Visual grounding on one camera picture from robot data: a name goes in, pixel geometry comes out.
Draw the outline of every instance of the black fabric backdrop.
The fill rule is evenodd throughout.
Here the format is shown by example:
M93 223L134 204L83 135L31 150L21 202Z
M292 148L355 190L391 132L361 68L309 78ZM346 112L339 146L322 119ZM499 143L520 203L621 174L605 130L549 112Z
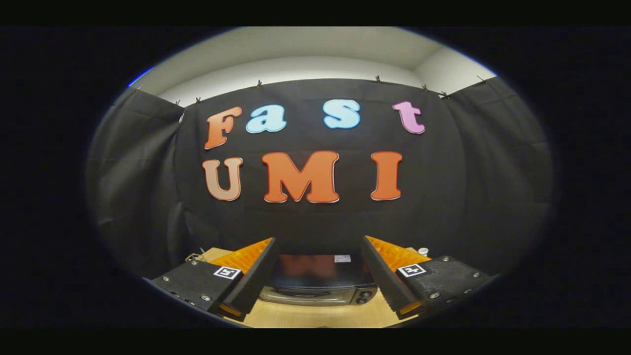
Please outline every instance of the black fabric backdrop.
M360 124L330 129L322 105L357 101ZM421 135L407 132L393 104L421 110ZM285 108L279 132L246 132L249 113ZM204 149L207 118L239 106L226 144ZM267 203L261 157L286 152L302 169L318 150L339 153L340 200ZM403 155L401 198L375 202L378 151ZM242 191L215 200L201 163L241 157ZM120 262L145 277L179 265L189 253L234 250L274 236L283 253L354 253L364 234L452 255L488 273L506 271L536 242L550 211L553 162L543 130L500 78L443 98L420 88L363 80L301 80L246 88L183 109L128 90L100 125L89 154L88 196L103 238Z

